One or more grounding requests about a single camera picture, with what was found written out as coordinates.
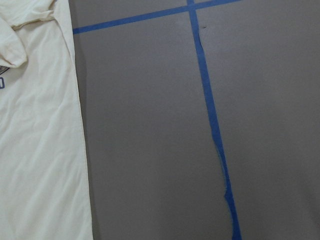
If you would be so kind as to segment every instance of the gray surface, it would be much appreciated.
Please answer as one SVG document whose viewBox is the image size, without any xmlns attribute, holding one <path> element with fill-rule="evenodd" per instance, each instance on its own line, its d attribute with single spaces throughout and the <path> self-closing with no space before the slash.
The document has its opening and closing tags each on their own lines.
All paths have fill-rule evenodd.
<svg viewBox="0 0 320 240">
<path fill-rule="evenodd" d="M 319 1 L 197 13 L 243 239 L 320 239 Z"/>
<path fill-rule="evenodd" d="M 186 5 L 70 4 L 74 27 Z M 197 13 L 243 240 L 320 239 L 319 1 Z M 230 240 L 188 14 L 74 40 L 95 240 Z"/>
<path fill-rule="evenodd" d="M 76 28 L 185 6 L 186 0 L 75 0 L 71 4 L 72 24 Z"/>
<path fill-rule="evenodd" d="M 188 13 L 74 40 L 95 240 L 231 239 Z"/>
</svg>

